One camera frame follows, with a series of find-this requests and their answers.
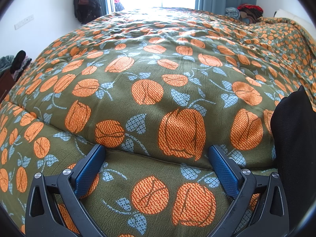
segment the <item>white pillow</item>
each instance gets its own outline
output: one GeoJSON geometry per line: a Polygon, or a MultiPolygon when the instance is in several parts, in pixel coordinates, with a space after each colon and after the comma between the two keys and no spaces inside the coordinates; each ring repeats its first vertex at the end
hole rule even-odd
{"type": "Polygon", "coordinates": [[[276,18],[288,18],[291,20],[296,21],[298,24],[300,24],[303,28],[305,28],[309,34],[316,39],[316,28],[314,27],[313,24],[307,22],[306,20],[288,12],[288,11],[284,11],[282,9],[278,9],[276,14],[274,15],[274,17],[276,18]]]}

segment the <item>pile of clothes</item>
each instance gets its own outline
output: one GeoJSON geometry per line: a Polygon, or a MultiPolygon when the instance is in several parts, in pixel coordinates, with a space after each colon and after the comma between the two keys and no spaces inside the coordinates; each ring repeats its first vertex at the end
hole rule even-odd
{"type": "Polygon", "coordinates": [[[10,70],[13,80],[16,82],[22,75],[24,69],[31,63],[32,59],[26,56],[25,51],[19,51],[16,56],[7,55],[0,58],[0,77],[10,70]]]}
{"type": "Polygon", "coordinates": [[[236,20],[241,20],[247,24],[257,23],[262,17],[263,9],[258,5],[244,3],[235,7],[227,7],[225,16],[232,17],[236,20]]]}

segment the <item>silver screw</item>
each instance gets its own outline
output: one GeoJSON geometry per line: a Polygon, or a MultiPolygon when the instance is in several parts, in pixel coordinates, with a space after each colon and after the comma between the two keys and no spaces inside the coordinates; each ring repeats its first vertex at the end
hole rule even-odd
{"type": "Polygon", "coordinates": [[[40,178],[42,176],[42,174],[40,173],[40,172],[38,172],[38,173],[36,173],[35,175],[34,175],[34,177],[37,179],[37,178],[40,178]]]}
{"type": "Polygon", "coordinates": [[[244,168],[243,170],[242,170],[242,173],[244,174],[244,175],[250,175],[250,170],[249,169],[246,169],[246,168],[244,168]]]}
{"type": "Polygon", "coordinates": [[[279,174],[278,174],[277,172],[272,172],[272,176],[273,176],[274,178],[279,178],[279,174]]]}
{"type": "Polygon", "coordinates": [[[63,171],[63,174],[64,175],[69,175],[71,173],[71,170],[69,168],[66,168],[64,171],[63,171]]]}

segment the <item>blue gripper pad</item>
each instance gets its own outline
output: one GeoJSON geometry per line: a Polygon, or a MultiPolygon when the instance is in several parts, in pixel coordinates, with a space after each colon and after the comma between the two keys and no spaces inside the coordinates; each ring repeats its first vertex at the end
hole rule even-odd
{"type": "Polygon", "coordinates": [[[209,148],[209,161],[225,192],[235,199],[239,193],[238,180],[214,146],[209,148]]]}
{"type": "Polygon", "coordinates": [[[76,178],[74,193],[78,198],[88,192],[95,176],[99,173],[104,159],[105,148],[100,145],[76,178]]]}

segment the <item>green blanket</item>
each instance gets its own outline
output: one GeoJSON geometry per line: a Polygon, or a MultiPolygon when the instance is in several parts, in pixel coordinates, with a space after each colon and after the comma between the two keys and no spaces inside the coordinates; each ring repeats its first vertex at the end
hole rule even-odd
{"type": "Polygon", "coordinates": [[[1,204],[24,232],[34,174],[72,168],[100,143],[106,159],[82,202],[108,237],[207,236],[232,201],[208,147],[275,171],[272,113],[300,85],[315,109],[315,66],[313,42],[289,19],[246,25],[181,8],[101,17],[49,45],[1,103],[1,204]]]}

